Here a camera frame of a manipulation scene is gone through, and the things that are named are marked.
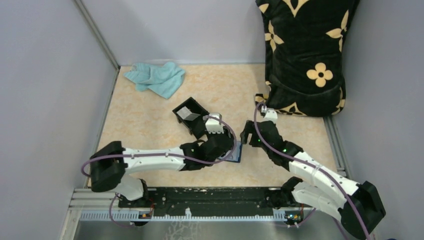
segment blue cloth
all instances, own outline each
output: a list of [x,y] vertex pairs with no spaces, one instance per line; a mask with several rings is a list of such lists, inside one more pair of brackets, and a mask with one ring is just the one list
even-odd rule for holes
[[169,99],[183,84],[186,71],[173,62],[167,62],[163,66],[147,63],[135,63],[124,77],[135,83],[135,90],[143,92],[147,89],[165,99]]

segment floral pillow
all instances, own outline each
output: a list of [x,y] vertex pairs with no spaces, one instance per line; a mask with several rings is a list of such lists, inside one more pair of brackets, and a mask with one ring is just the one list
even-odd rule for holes
[[265,84],[256,102],[288,115],[339,113],[342,49],[359,0],[256,0],[265,30]]

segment white cable tie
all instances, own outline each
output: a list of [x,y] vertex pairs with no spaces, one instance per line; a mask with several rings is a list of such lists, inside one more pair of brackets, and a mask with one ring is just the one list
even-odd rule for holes
[[320,170],[320,168],[321,168],[322,166],[323,166],[322,164],[320,164],[320,163],[316,163],[315,168],[313,169],[313,171],[312,171],[312,173],[311,173],[311,175],[312,175],[312,184],[313,184],[314,186],[316,186],[316,184],[315,184],[315,175],[317,174],[318,170]]

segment beige floor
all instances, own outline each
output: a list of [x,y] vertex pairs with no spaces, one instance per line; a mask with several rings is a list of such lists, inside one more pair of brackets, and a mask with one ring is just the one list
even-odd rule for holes
[[[263,64],[184,65],[184,83],[170,98],[147,90],[137,92],[122,67],[107,114],[99,148],[122,141],[133,149],[165,149],[195,141],[172,109],[193,97],[209,112],[218,112],[238,135],[253,119],[254,95],[265,93]],[[279,115],[277,127],[286,140],[335,170],[322,118]],[[241,163],[223,162],[197,171],[158,170],[133,175],[149,187],[269,187],[281,186],[292,174],[274,165],[263,150],[245,145]]]

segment small black container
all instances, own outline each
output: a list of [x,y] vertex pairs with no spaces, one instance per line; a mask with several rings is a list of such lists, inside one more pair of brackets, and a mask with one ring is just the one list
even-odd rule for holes
[[[177,112],[182,108],[186,107],[193,114],[198,114],[194,120],[185,120]],[[196,139],[200,139],[206,133],[205,121],[203,116],[209,115],[209,112],[206,111],[194,98],[190,97],[185,100],[179,106],[177,106],[172,112],[176,115],[176,119],[179,123],[184,124],[188,128],[190,135],[194,135]]]

